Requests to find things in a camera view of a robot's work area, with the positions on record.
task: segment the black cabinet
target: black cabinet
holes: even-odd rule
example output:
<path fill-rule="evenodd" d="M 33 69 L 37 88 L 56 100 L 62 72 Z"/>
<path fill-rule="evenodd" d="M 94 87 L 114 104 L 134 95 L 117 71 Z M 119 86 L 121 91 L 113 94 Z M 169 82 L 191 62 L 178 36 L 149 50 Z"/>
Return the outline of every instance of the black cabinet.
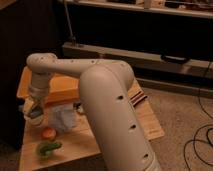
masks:
<path fill-rule="evenodd" d="M 33 52 L 60 56 L 61 40 L 51 0 L 19 0 L 0 11 L 0 140 L 20 148 L 24 119 L 16 98 L 26 57 Z"/>

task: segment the small fruit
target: small fruit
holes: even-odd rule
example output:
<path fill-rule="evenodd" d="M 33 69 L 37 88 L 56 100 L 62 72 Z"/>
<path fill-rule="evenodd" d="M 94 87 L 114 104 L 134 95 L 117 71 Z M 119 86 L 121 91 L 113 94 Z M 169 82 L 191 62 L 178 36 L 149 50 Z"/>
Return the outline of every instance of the small fruit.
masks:
<path fill-rule="evenodd" d="M 42 139 L 53 141 L 56 137 L 56 131 L 54 128 L 51 127 L 45 127 L 41 134 Z"/>

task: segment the green vegetable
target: green vegetable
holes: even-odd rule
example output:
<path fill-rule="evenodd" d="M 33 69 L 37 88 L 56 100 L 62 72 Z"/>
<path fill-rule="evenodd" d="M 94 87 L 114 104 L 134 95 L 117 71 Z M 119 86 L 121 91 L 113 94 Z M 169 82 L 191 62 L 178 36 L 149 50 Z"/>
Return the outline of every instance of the green vegetable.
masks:
<path fill-rule="evenodd" d="M 36 153 L 40 158 L 48 158 L 55 149 L 61 148 L 61 142 L 42 141 L 36 148 Z"/>

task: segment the wire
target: wire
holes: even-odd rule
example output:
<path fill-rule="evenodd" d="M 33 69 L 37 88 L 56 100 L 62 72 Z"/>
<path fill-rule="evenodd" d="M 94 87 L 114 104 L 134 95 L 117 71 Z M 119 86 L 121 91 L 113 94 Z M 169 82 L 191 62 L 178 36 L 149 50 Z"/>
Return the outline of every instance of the wire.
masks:
<path fill-rule="evenodd" d="M 202 84 L 203 84 L 204 81 L 205 81 L 205 78 L 206 78 L 206 75 L 207 75 L 207 73 L 208 73 L 208 71 L 209 71 L 209 69 L 210 69 L 211 63 L 212 63 L 212 62 L 209 62 L 207 68 L 205 69 L 205 71 L 204 71 L 204 73 L 203 73 Z M 201 102 L 201 97 L 200 97 L 200 95 L 201 95 L 201 89 L 202 89 L 202 85 L 199 87 L 199 89 L 198 89 L 198 95 L 197 95 L 197 97 L 198 97 L 198 103 L 199 103 L 199 105 L 200 105 L 200 108 L 202 109 L 202 111 L 203 111 L 209 118 L 213 119 L 213 116 L 212 116 L 210 113 L 208 113 L 207 110 L 203 107 L 203 104 L 202 104 L 202 102 Z"/>
<path fill-rule="evenodd" d="M 207 132 L 206 132 L 207 141 L 202 140 L 202 139 L 197 139 L 198 133 L 199 133 L 202 129 L 206 128 L 206 127 L 211 127 L 211 128 L 209 128 L 209 129 L 207 130 Z M 206 160 L 204 160 L 204 159 L 199 155 L 199 153 L 197 152 L 197 149 L 196 149 L 196 145 L 195 145 L 196 142 L 200 142 L 200 143 L 207 144 L 207 145 L 209 145 L 210 147 L 213 147 L 213 146 L 212 146 L 212 141 L 211 141 L 210 138 L 209 138 L 209 132 L 210 132 L 211 130 L 213 130 L 213 125 L 212 125 L 212 124 L 204 125 L 204 126 L 202 126 L 202 127 L 200 127 L 200 128 L 197 129 L 197 131 L 196 131 L 196 133 L 195 133 L 193 139 L 188 140 L 188 141 L 185 143 L 184 148 L 183 148 L 183 156 L 184 156 L 184 161 L 185 161 L 185 163 L 186 163 L 187 169 L 188 169 L 189 171 L 191 171 L 191 168 L 190 168 L 189 163 L 188 163 L 188 161 L 187 161 L 187 159 L 186 159 L 186 148 L 187 148 L 187 145 L 190 144 L 190 143 L 193 143 L 193 150 L 194 150 L 196 156 L 198 157 L 198 159 L 199 159 L 200 161 L 202 161 L 203 163 L 205 163 L 206 165 L 208 165 L 208 166 L 210 166 L 210 167 L 213 167 L 213 163 L 207 162 Z"/>
<path fill-rule="evenodd" d="M 207 68 L 205 69 L 205 71 L 204 71 L 204 73 L 203 73 L 202 84 L 203 84 L 204 81 L 205 81 L 205 78 L 206 78 L 206 75 L 207 75 L 207 73 L 208 73 L 208 71 L 209 71 L 209 69 L 210 69 L 210 66 L 211 66 L 211 62 L 209 62 Z M 202 105 L 202 103 L 201 103 L 200 95 L 201 95 L 202 84 L 201 84 L 201 86 L 200 86 L 199 89 L 198 89 L 198 96 L 197 96 L 197 97 L 198 97 L 198 102 L 199 102 L 199 105 L 200 105 L 202 111 L 203 111 L 210 119 L 213 119 L 213 116 L 212 116 L 210 113 L 207 112 L 207 110 L 203 107 L 203 105 Z M 206 131 L 206 139 L 207 139 L 207 141 L 201 140 L 201 139 L 197 139 L 198 133 L 199 133 L 202 129 L 206 128 L 206 127 L 211 127 L 211 128 L 209 128 L 209 129 Z M 210 167 L 213 167 L 213 163 L 210 163 L 210 162 L 204 160 L 204 159 L 199 155 L 199 153 L 197 152 L 197 149 L 196 149 L 196 142 L 201 142 L 201 143 L 207 144 L 207 145 L 209 145 L 210 147 L 213 148 L 213 141 L 210 139 L 210 136 L 209 136 L 209 134 L 210 134 L 211 131 L 213 131 L 213 125 L 212 125 L 212 124 L 204 125 L 204 126 L 202 126 L 202 127 L 200 127 L 200 128 L 197 129 L 197 131 L 196 131 L 195 134 L 194 134 L 193 139 L 188 140 L 188 141 L 185 143 L 184 148 L 183 148 L 183 155 L 184 155 L 184 161 L 185 161 L 186 166 L 187 166 L 187 168 L 188 168 L 189 171 L 191 171 L 191 169 L 190 169 L 189 163 L 188 163 L 188 161 L 187 161 L 187 159 L 186 159 L 186 147 L 187 147 L 187 145 L 190 144 L 190 143 L 193 143 L 193 150 L 194 150 L 195 155 L 197 156 L 197 158 L 198 158 L 200 161 L 202 161 L 203 163 L 205 163 L 206 165 L 208 165 L 208 166 L 210 166 Z"/>

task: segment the screw hole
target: screw hole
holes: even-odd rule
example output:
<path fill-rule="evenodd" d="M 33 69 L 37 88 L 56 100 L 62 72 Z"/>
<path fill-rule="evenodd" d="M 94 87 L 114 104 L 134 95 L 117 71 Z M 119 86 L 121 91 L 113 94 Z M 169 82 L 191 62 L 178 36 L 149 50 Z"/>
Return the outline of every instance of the screw hole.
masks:
<path fill-rule="evenodd" d="M 148 156 L 149 156 L 148 154 L 145 154 L 145 155 L 143 156 L 143 158 L 146 159 Z"/>
<path fill-rule="evenodd" d="M 146 160 L 148 159 L 149 155 L 148 154 L 145 154 L 142 158 L 142 162 L 145 163 Z"/>
<path fill-rule="evenodd" d="M 123 98 L 124 97 L 122 95 L 117 97 L 118 100 L 122 100 Z"/>
<path fill-rule="evenodd" d="M 129 129 L 130 130 L 133 130 L 133 129 L 135 129 L 136 128 L 136 125 L 132 125 Z"/>

